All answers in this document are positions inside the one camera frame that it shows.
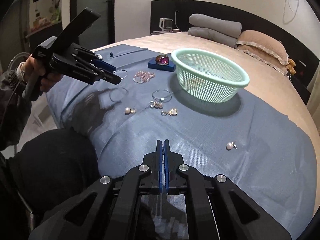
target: headboard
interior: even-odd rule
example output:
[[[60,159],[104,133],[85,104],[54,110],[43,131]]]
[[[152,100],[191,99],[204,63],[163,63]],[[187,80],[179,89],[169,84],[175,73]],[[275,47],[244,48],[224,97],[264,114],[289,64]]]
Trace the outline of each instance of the headboard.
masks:
[[[319,65],[317,56],[284,29],[252,13],[218,3],[195,0],[154,0],[151,2],[150,33],[159,30],[160,18],[174,20],[176,10],[179,11],[176,18],[177,27],[183,32],[192,27],[189,17],[194,13],[200,13],[223,20],[241,22],[242,31],[256,30],[282,41],[289,58],[296,63],[296,77],[305,86],[310,83]]]

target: metal screw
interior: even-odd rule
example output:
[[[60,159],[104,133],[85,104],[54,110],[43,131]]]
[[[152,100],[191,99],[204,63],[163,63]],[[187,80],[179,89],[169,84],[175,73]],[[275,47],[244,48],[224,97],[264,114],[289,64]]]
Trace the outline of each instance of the metal screw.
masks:
[[[189,167],[188,167],[188,165],[186,165],[186,164],[181,164],[180,166],[179,166],[179,170],[181,170],[181,171],[187,171],[189,169]]]
[[[103,176],[103,177],[100,179],[100,182],[101,182],[102,184],[108,184],[110,181],[111,181],[111,179],[110,179],[109,176]]]
[[[219,182],[226,182],[226,180],[227,180],[227,178],[226,178],[226,176],[223,176],[223,175],[218,175],[217,176],[217,181],[219,181]]]
[[[149,170],[148,165],[140,165],[139,166],[139,171],[147,171],[147,170]]]

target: blue box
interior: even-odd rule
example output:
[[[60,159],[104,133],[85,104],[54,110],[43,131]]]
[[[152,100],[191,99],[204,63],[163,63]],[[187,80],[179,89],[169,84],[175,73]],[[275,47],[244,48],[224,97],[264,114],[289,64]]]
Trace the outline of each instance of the blue box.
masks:
[[[153,58],[148,62],[148,68],[173,72],[176,70],[176,65],[170,60],[168,65],[161,66],[156,63],[156,58]]]

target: hand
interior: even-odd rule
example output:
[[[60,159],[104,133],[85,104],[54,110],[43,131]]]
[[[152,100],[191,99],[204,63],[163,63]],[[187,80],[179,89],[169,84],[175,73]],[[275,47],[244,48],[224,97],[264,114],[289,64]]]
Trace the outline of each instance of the hand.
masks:
[[[39,76],[45,74],[45,68],[41,61],[33,58],[31,55],[28,57],[26,62],[22,65],[21,70],[25,71],[24,80],[28,82],[29,77],[32,72],[35,71]],[[63,78],[62,74],[51,72],[48,74],[47,78],[41,80],[40,91],[49,92],[49,90],[61,79]]]

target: mint green plastic basket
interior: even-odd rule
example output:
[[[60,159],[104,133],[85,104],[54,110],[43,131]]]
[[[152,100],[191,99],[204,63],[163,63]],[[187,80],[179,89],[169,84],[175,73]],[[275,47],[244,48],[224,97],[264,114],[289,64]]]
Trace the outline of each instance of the mint green plastic basket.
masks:
[[[176,64],[180,86],[204,101],[226,102],[250,81],[238,64],[206,50],[177,49],[171,59]]]

